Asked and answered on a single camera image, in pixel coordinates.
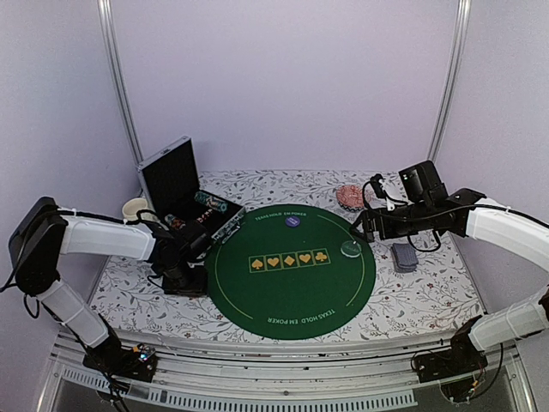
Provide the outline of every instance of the green felt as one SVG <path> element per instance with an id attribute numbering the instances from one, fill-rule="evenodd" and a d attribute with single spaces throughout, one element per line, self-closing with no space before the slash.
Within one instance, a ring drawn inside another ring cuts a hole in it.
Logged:
<path id="1" fill-rule="evenodd" d="M 301 220 L 298 227 L 286 225 L 291 215 Z M 341 244 L 352 239 L 349 226 L 311 206 L 248 213 L 240 230 L 208 256 L 212 301 L 241 328 L 273 339 L 306 339 L 342 327 L 364 307 L 376 280 L 368 244 L 359 242 L 356 258 L 341 254 Z M 307 254 L 308 261 L 299 259 Z"/>

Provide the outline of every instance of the wall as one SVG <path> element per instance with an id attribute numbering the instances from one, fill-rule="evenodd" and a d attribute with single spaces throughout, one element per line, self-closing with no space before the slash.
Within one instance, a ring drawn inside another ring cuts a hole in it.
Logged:
<path id="1" fill-rule="evenodd" d="M 457 2 L 112 2 L 145 156 L 206 170 L 395 170 L 425 158 Z"/>
<path id="2" fill-rule="evenodd" d="M 138 184 L 101 38 L 97 3 L 0 2 L 0 279 L 8 238 L 41 196 L 119 215 Z M 98 258 L 62 257 L 67 282 L 88 294 Z M 0 295 L 0 410 L 30 411 L 57 333 L 32 320 L 21 292 Z"/>
<path id="3" fill-rule="evenodd" d="M 549 221 L 549 3 L 473 2 L 468 39 L 437 168 L 449 190 L 483 191 Z M 490 311 L 545 288 L 532 264 L 463 240 Z M 538 408 L 548 410 L 549 333 L 519 342 Z"/>

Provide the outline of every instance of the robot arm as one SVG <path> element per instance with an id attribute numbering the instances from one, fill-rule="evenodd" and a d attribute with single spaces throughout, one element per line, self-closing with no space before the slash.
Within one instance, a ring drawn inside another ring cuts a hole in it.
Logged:
<path id="1" fill-rule="evenodd" d="M 543 270 L 549 270 L 549 226 L 506 208 L 482 193 L 460 189 L 448 196 L 444 184 L 430 161 L 419 163 L 400 172 L 410 204 L 372 209 L 365 201 L 364 210 L 351 227 L 353 235 L 374 240 L 393 239 L 433 230 L 438 234 L 450 231 L 462 237 L 484 240 L 526 258 Z M 378 177 L 370 182 L 376 190 Z M 358 231 L 362 225 L 363 232 Z M 524 338 L 549 329 L 549 290 L 541 290 L 502 311 L 479 316 L 466 322 L 452 337 L 449 365 L 440 365 L 441 357 L 431 354 L 417 356 L 420 379 L 441 378 L 429 371 L 433 360 L 446 371 L 470 372 L 486 361 L 483 352 L 510 339 Z"/>
<path id="2" fill-rule="evenodd" d="M 210 238 L 197 222 L 173 232 L 153 222 L 134 226 L 85 215 L 59 209 L 53 199 L 41 198 L 9 239 L 14 266 L 10 280 L 15 278 L 24 294 L 35 296 L 76 334 L 87 349 L 85 366 L 150 381 L 156 367 L 154 350 L 144 345 L 122 348 L 107 322 L 63 281 L 57 272 L 58 257 L 93 253 L 147 261 L 179 290 L 196 293 L 196 284 L 204 282 L 204 269 L 191 268 L 188 262 L 209 248 Z"/>

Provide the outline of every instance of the black box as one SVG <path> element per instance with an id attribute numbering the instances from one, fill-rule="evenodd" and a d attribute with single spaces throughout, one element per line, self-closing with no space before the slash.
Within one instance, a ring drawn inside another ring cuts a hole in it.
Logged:
<path id="1" fill-rule="evenodd" d="M 198 219 L 208 211 L 208 206 L 195 201 L 195 194 L 201 189 L 189 137 L 178 139 L 141 162 L 137 172 L 149 207 L 162 218 L 172 214 L 187 221 Z M 225 243 L 240 228 L 245 208 L 213 193 L 209 194 L 227 202 L 228 207 L 225 213 L 211 213 L 202 225 L 215 243 Z"/>

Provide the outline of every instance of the floral tablecloth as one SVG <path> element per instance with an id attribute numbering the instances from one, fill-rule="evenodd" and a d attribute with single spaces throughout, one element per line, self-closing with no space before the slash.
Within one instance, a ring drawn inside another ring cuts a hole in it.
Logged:
<path id="1" fill-rule="evenodd" d="M 210 172 L 203 173 L 200 181 L 203 189 L 243 204 L 248 210 L 270 204 L 299 203 L 317 206 L 353 221 L 357 214 L 338 205 L 335 191 L 341 185 L 362 185 L 374 174 L 376 172 Z M 397 173 L 383 176 L 401 187 Z M 377 206 L 376 202 L 373 200 L 372 205 Z M 452 239 L 444 235 L 441 240 L 443 245 L 439 251 L 418 252 L 419 266 L 407 274 L 394 270 L 389 250 L 394 240 L 371 244 L 377 279 L 367 305 L 345 326 L 308 341 L 348 342 L 452 330 L 481 314 L 479 297 Z M 434 243 L 429 233 L 414 237 L 414 242 L 423 248 L 431 248 Z M 110 325 L 123 330 L 214 341 L 279 342 L 240 329 L 224 318 L 208 297 L 163 295 L 147 281 L 147 275 L 152 274 L 144 262 L 111 257 L 101 274 L 92 308 Z"/>

